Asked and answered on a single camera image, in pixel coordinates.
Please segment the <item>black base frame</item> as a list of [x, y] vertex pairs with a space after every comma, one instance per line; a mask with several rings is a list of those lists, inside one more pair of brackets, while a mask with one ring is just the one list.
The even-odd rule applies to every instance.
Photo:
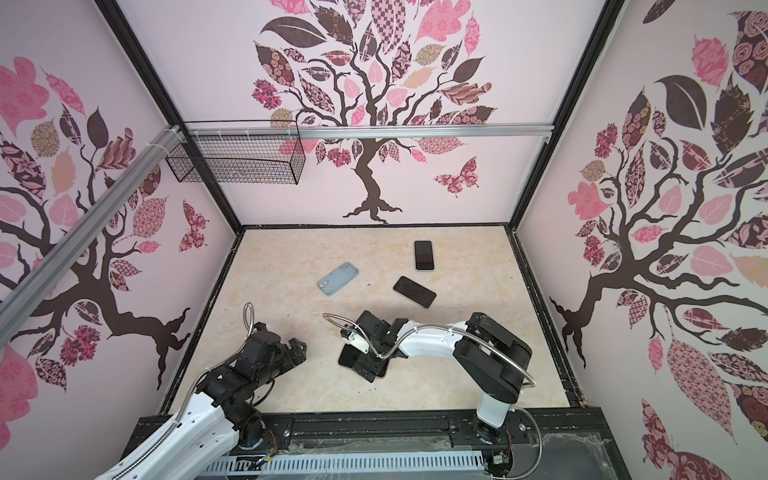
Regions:
[[[141, 419], [122, 457], [169, 417]], [[472, 428], [471, 410], [268, 413], [263, 420], [275, 439], [253, 450], [237, 447], [225, 456], [473, 451], [485, 471], [283, 475], [245, 479], [626, 479], [614, 436], [597, 408], [512, 409], [500, 439], [485, 444]]]

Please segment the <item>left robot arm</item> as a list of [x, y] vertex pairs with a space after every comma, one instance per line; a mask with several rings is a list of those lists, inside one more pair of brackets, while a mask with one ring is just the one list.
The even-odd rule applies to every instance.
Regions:
[[306, 361], [307, 345], [263, 323], [251, 326], [240, 348], [193, 382], [180, 409], [101, 479], [194, 479], [242, 447], [274, 440], [253, 400], [256, 391]]

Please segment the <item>aluminium rail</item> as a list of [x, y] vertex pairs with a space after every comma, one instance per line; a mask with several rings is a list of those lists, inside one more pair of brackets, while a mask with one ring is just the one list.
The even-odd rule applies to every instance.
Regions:
[[4, 299], [1, 306], [1, 344], [12, 336], [32, 316], [36, 307], [70, 270], [90, 242], [105, 228], [108, 221], [127, 202], [138, 185], [170, 151], [183, 140], [178, 126], [168, 126], [148, 143], [147, 148], [120, 175], [95, 205], [80, 218], [38, 267]]
[[495, 123], [478, 125], [419, 125], [419, 126], [288, 126], [271, 127], [237, 124], [225, 125], [223, 122], [211, 125], [186, 125], [192, 136], [235, 136], [248, 138], [257, 136], [282, 135], [296, 139], [333, 140], [333, 139], [383, 139], [383, 138], [427, 138], [427, 137], [545, 137], [554, 131], [554, 126], [546, 123]]

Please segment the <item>aluminium rail left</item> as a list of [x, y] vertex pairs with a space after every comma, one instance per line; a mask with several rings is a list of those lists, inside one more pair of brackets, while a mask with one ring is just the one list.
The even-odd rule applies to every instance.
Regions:
[[12, 336], [32, 316], [36, 307], [70, 270], [90, 242], [105, 228], [108, 221], [127, 202], [138, 185], [170, 151], [183, 140], [178, 126], [168, 126], [148, 143], [147, 148], [120, 175], [95, 205], [80, 218], [38, 267], [4, 299], [1, 306], [1, 344]]

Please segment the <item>aluminium rail back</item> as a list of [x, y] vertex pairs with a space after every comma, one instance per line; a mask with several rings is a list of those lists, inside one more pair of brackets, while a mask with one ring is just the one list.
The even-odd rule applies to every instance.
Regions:
[[257, 136], [282, 135], [296, 139], [333, 140], [333, 139], [383, 139], [383, 138], [427, 138], [427, 137], [545, 137], [554, 131], [554, 126], [546, 123], [495, 123], [478, 125], [419, 125], [419, 126], [288, 126], [271, 127], [237, 124], [225, 125], [223, 122], [211, 125], [186, 125], [192, 136], [235, 136], [248, 138]]

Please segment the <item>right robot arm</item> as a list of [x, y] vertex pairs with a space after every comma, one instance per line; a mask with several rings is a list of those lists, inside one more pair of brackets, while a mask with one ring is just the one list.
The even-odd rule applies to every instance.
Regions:
[[355, 321], [332, 313], [323, 318], [340, 329], [345, 342], [338, 364], [370, 383], [386, 375], [394, 358], [456, 360], [483, 392], [472, 428], [485, 444], [500, 439], [507, 414], [522, 391], [537, 386], [528, 371], [531, 347], [481, 312], [449, 325], [420, 324], [405, 318], [388, 323], [369, 311]]

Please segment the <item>black phone purple edge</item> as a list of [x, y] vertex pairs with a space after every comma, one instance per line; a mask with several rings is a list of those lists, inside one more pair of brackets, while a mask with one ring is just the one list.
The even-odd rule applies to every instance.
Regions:
[[342, 367], [354, 369], [361, 351], [351, 345], [345, 345], [342, 348], [338, 358], [338, 364]]

